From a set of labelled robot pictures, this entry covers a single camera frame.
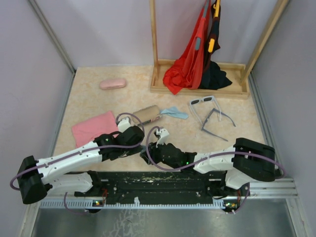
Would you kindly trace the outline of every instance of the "gray floor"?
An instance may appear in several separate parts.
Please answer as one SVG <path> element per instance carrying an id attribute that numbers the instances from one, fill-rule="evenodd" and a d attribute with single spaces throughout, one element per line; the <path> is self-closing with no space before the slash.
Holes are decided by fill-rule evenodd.
<path id="1" fill-rule="evenodd" d="M 32 237 L 293 237 L 284 200 L 248 200 L 237 215 L 219 210 L 102 210 L 77 216 L 40 209 Z"/>

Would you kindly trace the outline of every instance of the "pink cloth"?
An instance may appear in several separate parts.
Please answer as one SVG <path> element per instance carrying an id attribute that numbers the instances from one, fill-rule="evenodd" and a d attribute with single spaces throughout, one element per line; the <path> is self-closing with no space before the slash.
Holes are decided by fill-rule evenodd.
<path id="1" fill-rule="evenodd" d="M 81 147 L 101 134 L 110 134 L 118 131 L 112 111 L 80 122 L 72 127 L 76 147 Z"/>

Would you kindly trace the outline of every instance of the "white sunglasses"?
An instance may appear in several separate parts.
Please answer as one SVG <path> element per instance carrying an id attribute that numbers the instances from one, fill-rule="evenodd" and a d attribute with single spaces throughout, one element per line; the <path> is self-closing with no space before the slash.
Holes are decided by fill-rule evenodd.
<path id="1" fill-rule="evenodd" d="M 221 108 L 219 107 L 219 105 L 218 105 L 218 103 L 217 103 L 217 101 L 215 99 L 215 96 L 210 95 L 210 96 L 205 96 L 205 97 L 203 97 L 201 99 L 190 100 L 190 108 L 192 109 L 193 113 L 196 115 L 196 117 L 198 118 L 198 120 L 200 121 L 200 123 L 202 125 L 203 125 L 203 122 L 199 118 L 199 116 L 197 115 L 197 113 L 196 113 L 196 111 L 195 111 L 195 109 L 194 109 L 194 107 L 192 105 L 197 105 L 197 104 L 199 104 L 201 102 L 209 102 L 209 101 L 215 102 L 215 104 L 216 104 L 216 106 L 217 106 L 217 108 L 219 110 L 219 114 L 220 114 L 219 121 L 221 121 L 222 120 L 222 112 L 221 112 Z"/>

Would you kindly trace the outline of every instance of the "beige tabletop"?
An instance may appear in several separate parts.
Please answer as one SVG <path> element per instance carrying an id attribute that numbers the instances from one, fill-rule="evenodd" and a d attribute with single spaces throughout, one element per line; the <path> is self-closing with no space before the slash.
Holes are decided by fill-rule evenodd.
<path id="1" fill-rule="evenodd" d="M 179 111 L 186 112 L 187 119 L 173 118 L 164 115 L 160 120 L 145 125 L 146 133 L 154 126 L 163 126 L 169 133 L 168 143 L 186 152 L 212 152 L 227 148 L 235 143 L 236 138 L 245 137 L 257 142 L 264 142 L 253 100 L 218 98 L 221 110 L 230 116 L 236 127 L 229 119 L 222 117 L 218 121 L 212 115 L 206 128 L 224 137 L 228 142 L 201 131 L 201 124 L 190 111 L 189 101 L 196 96 L 172 94 L 155 94 L 149 91 L 152 66 L 119 66 L 119 67 L 84 67 L 78 68 L 71 90 L 65 116 L 57 140 L 55 155 L 75 149 L 75 140 L 71 127 L 79 122 L 100 115 L 106 111 L 113 111 L 117 116 L 122 112 L 134 112 L 150 105 L 158 105 L 165 109 L 176 106 Z M 109 78 L 126 78 L 125 88 L 101 90 L 99 83 Z M 213 102 L 195 105 L 202 120 L 214 108 Z M 150 141 L 156 141 L 152 135 Z M 139 154 L 105 161 L 80 171 L 159 171 L 153 165 L 147 165 Z"/>

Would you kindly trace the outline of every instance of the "hanging clothes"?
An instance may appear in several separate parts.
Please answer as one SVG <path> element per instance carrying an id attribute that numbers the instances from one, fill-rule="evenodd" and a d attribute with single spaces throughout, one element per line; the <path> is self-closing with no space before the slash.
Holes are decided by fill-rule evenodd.
<path id="1" fill-rule="evenodd" d="M 206 0 L 184 53 L 174 62 L 174 65 L 166 71 L 163 77 L 163 84 L 174 95 L 182 88 L 198 89 L 201 83 L 204 43 L 210 20 L 210 10 L 210 0 Z M 198 50 L 196 50 L 197 38 L 200 38 Z"/>
<path id="2" fill-rule="evenodd" d="M 220 0 L 215 1 L 211 12 L 213 22 L 211 31 L 204 45 L 203 76 L 199 89 L 217 90 L 231 85 L 232 82 L 226 77 L 226 72 L 221 71 L 217 63 L 211 61 L 212 54 L 221 48 L 218 44 L 219 22 L 221 17 Z"/>

